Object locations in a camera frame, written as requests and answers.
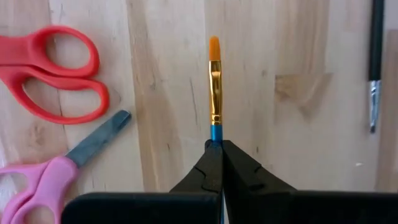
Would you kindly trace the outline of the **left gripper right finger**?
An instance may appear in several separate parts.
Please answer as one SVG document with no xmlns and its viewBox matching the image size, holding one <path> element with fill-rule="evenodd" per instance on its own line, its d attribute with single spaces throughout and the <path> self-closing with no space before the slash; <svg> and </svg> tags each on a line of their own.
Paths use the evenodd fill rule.
<svg viewBox="0 0 398 224">
<path fill-rule="evenodd" d="M 230 224 L 398 224 L 398 193 L 298 190 L 223 142 Z"/>
</svg>

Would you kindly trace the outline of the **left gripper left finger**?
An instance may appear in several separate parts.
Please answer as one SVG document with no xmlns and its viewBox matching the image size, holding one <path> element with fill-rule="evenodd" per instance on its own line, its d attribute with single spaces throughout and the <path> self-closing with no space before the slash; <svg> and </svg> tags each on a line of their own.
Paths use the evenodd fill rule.
<svg viewBox="0 0 398 224">
<path fill-rule="evenodd" d="M 223 150 L 208 140 L 169 192 L 94 192 L 67 204 L 61 224 L 223 224 Z"/>
</svg>

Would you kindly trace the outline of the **blue brush orange bristles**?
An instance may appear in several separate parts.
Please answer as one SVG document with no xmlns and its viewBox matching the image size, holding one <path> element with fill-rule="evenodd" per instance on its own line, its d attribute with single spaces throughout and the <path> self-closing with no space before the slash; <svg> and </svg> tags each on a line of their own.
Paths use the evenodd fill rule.
<svg viewBox="0 0 398 224">
<path fill-rule="evenodd" d="M 210 81 L 210 137 L 211 145 L 221 154 L 223 168 L 223 89 L 220 41 L 215 35 L 209 39 L 209 81 Z"/>
</svg>

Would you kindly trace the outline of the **thin black brush silver ferrule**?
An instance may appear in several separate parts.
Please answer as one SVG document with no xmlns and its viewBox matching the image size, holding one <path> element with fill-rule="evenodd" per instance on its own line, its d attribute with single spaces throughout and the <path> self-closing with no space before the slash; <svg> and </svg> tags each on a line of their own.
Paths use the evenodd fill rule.
<svg viewBox="0 0 398 224">
<path fill-rule="evenodd" d="M 369 40 L 369 132 L 374 134 L 379 117 L 385 0 L 372 0 Z"/>
</svg>

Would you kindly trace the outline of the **pink scissors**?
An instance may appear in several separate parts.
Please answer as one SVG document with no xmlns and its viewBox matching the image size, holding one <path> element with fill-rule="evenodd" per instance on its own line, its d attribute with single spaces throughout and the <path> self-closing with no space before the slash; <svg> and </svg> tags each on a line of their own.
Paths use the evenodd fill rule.
<svg viewBox="0 0 398 224">
<path fill-rule="evenodd" d="M 64 156 L 57 156 L 40 164 L 19 164 L 1 168 L 0 175 L 22 174 L 27 179 L 28 186 L 8 201 L 0 224 L 24 224 L 25 216 L 37 207 L 49 208 L 54 216 L 54 224 L 61 224 L 64 196 L 78 176 L 79 168 L 97 156 L 131 118 L 130 112 L 120 110 Z"/>
</svg>

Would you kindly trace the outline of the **red scissors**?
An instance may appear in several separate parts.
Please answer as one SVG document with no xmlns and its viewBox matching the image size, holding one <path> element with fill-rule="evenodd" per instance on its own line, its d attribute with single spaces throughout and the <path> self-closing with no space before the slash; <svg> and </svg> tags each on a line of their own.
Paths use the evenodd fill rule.
<svg viewBox="0 0 398 224">
<path fill-rule="evenodd" d="M 87 47 L 90 58 L 80 68 L 66 68 L 52 62 L 46 54 L 46 41 L 54 34 L 69 34 L 80 39 Z M 100 57 L 93 41 L 80 31 L 67 26 L 47 26 L 29 35 L 9 37 L 0 35 L 0 80 L 15 99 L 32 114 L 58 124 L 81 124 L 104 115 L 109 108 L 109 92 L 104 83 L 92 80 L 98 73 Z M 52 114 L 34 103 L 23 85 L 28 78 L 36 78 L 61 90 L 92 89 L 101 104 L 91 112 L 78 117 Z"/>
</svg>

